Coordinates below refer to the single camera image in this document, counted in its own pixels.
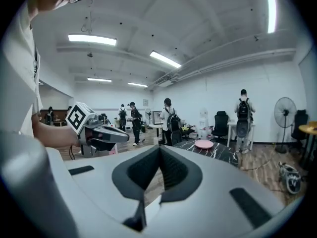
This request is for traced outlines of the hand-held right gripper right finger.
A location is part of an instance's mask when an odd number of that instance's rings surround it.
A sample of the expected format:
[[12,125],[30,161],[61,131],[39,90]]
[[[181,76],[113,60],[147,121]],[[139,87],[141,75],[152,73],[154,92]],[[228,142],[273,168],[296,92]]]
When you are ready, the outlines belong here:
[[[224,161],[179,148],[177,154],[197,164],[202,181],[187,199],[162,203],[145,228],[149,238],[269,238],[278,225],[273,218],[284,208],[275,195],[244,172]],[[230,191],[244,189],[269,219],[255,228]]]

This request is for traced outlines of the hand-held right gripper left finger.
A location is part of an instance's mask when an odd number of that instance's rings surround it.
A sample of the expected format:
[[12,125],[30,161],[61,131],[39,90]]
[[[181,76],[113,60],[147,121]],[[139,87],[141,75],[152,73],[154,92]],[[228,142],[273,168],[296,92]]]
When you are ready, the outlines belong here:
[[138,199],[124,197],[133,181],[123,170],[125,161],[137,160],[158,150],[146,146],[111,156],[63,162],[63,199],[77,226],[117,226],[129,218],[144,215],[144,191]]

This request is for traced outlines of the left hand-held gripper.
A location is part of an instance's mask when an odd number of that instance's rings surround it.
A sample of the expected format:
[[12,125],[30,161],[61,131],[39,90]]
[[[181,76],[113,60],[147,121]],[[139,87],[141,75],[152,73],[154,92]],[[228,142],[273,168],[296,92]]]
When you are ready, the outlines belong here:
[[[82,157],[99,157],[116,153],[116,143],[129,141],[129,134],[112,126],[104,125],[100,115],[86,104],[77,102],[66,116],[66,122],[76,133],[80,142]],[[102,134],[93,139],[91,145],[86,144],[85,128],[91,128]]]

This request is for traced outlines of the person's left hand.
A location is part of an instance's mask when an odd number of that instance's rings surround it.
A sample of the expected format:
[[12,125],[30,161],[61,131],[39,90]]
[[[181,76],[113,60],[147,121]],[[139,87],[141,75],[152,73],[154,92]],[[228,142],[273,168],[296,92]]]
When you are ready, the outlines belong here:
[[91,145],[91,141],[93,139],[99,139],[100,137],[102,137],[102,135],[99,134],[98,132],[94,131],[91,128],[85,128],[85,138],[86,138],[86,144],[88,146]]

